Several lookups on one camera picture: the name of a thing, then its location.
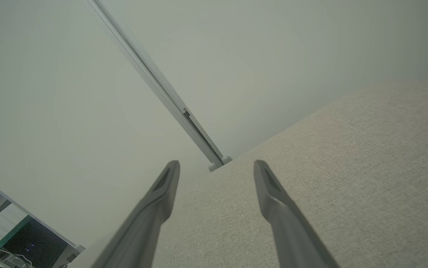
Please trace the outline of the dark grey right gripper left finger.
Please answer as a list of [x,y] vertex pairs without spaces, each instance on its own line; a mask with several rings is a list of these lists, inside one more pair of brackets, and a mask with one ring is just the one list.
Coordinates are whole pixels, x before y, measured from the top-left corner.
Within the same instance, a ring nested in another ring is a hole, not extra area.
[[168,162],[100,252],[92,268],[151,268],[161,226],[174,207],[179,178],[179,161]]

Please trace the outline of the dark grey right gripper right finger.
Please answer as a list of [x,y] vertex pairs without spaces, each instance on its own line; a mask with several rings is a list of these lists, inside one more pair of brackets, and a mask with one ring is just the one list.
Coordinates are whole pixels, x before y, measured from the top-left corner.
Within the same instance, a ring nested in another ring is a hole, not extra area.
[[260,212],[271,225],[281,268],[338,268],[299,207],[263,160],[254,163]]

